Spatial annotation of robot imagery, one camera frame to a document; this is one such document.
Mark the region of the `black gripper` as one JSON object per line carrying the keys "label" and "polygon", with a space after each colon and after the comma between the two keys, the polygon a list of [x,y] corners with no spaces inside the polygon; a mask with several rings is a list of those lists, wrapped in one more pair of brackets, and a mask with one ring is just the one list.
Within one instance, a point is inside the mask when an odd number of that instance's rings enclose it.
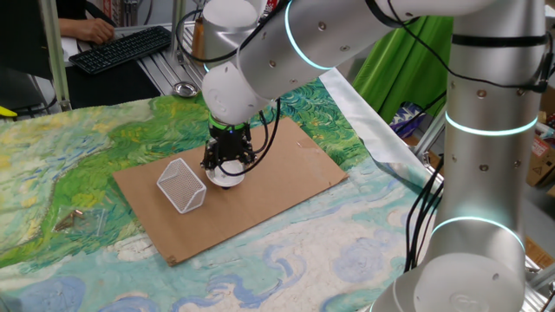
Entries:
{"label": "black gripper", "polygon": [[244,166],[250,166],[256,160],[252,149],[249,127],[219,129],[211,128],[210,135],[217,142],[206,142],[200,166],[205,171],[212,171],[222,164],[219,153],[238,153],[237,160]]}

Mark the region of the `person's bare hand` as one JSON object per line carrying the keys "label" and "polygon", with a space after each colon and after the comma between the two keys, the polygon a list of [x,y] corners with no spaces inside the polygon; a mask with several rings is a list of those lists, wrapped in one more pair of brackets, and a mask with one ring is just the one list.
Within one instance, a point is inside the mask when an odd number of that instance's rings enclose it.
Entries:
{"label": "person's bare hand", "polygon": [[100,18],[80,20],[77,21],[75,37],[82,41],[103,44],[114,38],[114,27]]}

